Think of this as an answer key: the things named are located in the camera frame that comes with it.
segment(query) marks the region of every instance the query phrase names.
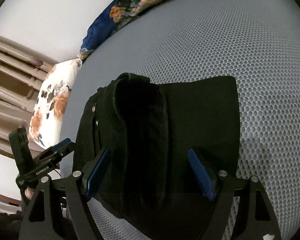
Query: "gray mattress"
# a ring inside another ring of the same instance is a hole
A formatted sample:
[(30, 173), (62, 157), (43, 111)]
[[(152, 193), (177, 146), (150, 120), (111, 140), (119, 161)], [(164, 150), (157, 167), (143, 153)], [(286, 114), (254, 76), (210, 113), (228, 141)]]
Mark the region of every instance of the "gray mattress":
[[(107, 39), (79, 72), (61, 139), (75, 141), (89, 96), (120, 73), (154, 83), (218, 75), (237, 80), (241, 112), (237, 176), (257, 175), (269, 195), (282, 239), (300, 226), (300, 9), (293, 0), (174, 0)], [(72, 156), (61, 163), (71, 173)], [(224, 239), (230, 239), (238, 199)], [(95, 200), (91, 213), (105, 239), (146, 239)]]

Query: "hand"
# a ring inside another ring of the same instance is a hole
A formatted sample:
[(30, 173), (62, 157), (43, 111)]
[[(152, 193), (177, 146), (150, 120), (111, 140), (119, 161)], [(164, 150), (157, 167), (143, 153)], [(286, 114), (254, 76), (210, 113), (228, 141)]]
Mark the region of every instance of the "hand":
[(32, 199), (33, 194), (34, 194), (34, 191), (32, 189), (30, 189), (29, 187), (25, 190), (25, 195), (29, 200)]

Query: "white floral pillow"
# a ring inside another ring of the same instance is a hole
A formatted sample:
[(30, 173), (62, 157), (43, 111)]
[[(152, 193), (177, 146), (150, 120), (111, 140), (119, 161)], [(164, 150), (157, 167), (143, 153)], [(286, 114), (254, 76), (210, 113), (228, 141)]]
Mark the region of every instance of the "white floral pillow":
[(82, 67), (80, 59), (55, 64), (42, 83), (28, 139), (44, 149), (59, 142), (63, 115), (74, 80)]

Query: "textured gray surface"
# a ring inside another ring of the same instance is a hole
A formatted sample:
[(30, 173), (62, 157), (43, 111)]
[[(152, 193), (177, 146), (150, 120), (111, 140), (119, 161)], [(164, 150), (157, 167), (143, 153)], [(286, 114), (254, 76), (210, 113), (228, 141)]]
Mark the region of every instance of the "textured gray surface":
[[(237, 176), (260, 178), (282, 239), (300, 226), (300, 9), (293, 0), (175, 0), (158, 6), (105, 41), (85, 62), (67, 106), (61, 139), (75, 139), (85, 102), (125, 70), (154, 83), (217, 75), (237, 80), (241, 146)], [(61, 164), (71, 172), (71, 157)], [(238, 200), (224, 238), (229, 239)], [(105, 239), (129, 235), (129, 224), (95, 202)]]

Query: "black sleeve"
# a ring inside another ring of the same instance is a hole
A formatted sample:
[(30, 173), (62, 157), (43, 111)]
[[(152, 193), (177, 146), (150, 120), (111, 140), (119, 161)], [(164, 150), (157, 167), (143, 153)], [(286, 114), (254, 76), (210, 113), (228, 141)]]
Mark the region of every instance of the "black sleeve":
[[(24, 191), (21, 191), (21, 211), (16, 214), (0, 213), (0, 240), (18, 240), (23, 217), (28, 207), (29, 200), (26, 198)], [(64, 218), (63, 227), (65, 239), (76, 240), (76, 234), (71, 220)]]

